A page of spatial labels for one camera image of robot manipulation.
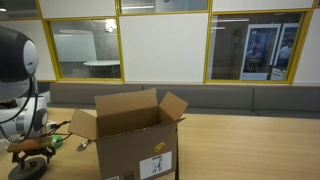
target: wheel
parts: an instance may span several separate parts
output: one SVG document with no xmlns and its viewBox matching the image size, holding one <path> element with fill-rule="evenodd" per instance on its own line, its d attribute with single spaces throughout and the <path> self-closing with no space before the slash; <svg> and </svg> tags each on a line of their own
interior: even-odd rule
<svg viewBox="0 0 320 180">
<path fill-rule="evenodd" d="M 9 180 L 38 180 L 47 171 L 46 161 L 41 158 L 32 158 L 25 161 L 25 167 L 21 170 L 19 164 L 9 173 Z"/>
</svg>

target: white table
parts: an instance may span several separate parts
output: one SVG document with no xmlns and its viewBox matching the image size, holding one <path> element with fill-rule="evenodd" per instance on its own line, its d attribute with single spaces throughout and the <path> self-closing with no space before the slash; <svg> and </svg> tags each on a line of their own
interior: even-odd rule
<svg viewBox="0 0 320 180">
<path fill-rule="evenodd" d="M 91 66 L 91 67 L 111 66 L 113 77 L 115 77 L 114 66 L 120 65 L 120 60 L 94 60 L 94 61 L 87 61 L 83 64 L 86 66 Z"/>
</svg>

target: white wall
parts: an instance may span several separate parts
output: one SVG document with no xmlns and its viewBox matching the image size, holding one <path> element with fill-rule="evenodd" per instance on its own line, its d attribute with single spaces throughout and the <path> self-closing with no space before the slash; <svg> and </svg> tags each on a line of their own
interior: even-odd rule
<svg viewBox="0 0 320 180">
<path fill-rule="evenodd" d="M 0 21 L 0 25 L 22 32 L 34 42 L 39 55 L 37 80 L 55 81 L 56 77 L 41 20 Z"/>
<path fill-rule="evenodd" d="M 311 8 L 313 0 L 213 0 L 212 11 L 249 11 Z"/>
<path fill-rule="evenodd" d="M 120 17 L 127 82 L 203 81 L 207 13 Z"/>
<path fill-rule="evenodd" d="M 115 0 L 39 0 L 43 18 L 116 16 Z"/>
<path fill-rule="evenodd" d="M 320 9 L 313 13 L 294 84 L 320 85 Z"/>
</svg>

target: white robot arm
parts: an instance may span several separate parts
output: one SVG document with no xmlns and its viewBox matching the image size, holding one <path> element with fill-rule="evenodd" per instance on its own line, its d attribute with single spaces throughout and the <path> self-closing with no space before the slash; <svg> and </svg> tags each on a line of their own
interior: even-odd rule
<svg viewBox="0 0 320 180">
<path fill-rule="evenodd" d="M 21 142 L 47 123 L 46 102 L 38 99 L 34 77 L 37 65 L 38 54 L 32 40 L 0 26 L 0 101 L 18 98 L 29 91 L 19 108 L 0 109 L 0 138 Z"/>
</svg>

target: window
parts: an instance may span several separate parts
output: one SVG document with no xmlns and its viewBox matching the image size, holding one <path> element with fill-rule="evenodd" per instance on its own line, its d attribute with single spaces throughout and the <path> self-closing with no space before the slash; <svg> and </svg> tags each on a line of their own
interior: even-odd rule
<svg viewBox="0 0 320 180">
<path fill-rule="evenodd" d="M 122 14 L 207 10 L 208 0 L 121 0 Z"/>
<path fill-rule="evenodd" d="M 0 19 L 39 17 L 36 0 L 0 0 Z"/>
<path fill-rule="evenodd" d="M 302 13 L 212 18 L 207 80 L 286 80 Z"/>
<path fill-rule="evenodd" d="M 50 22 L 63 78 L 120 78 L 115 19 Z"/>
</svg>

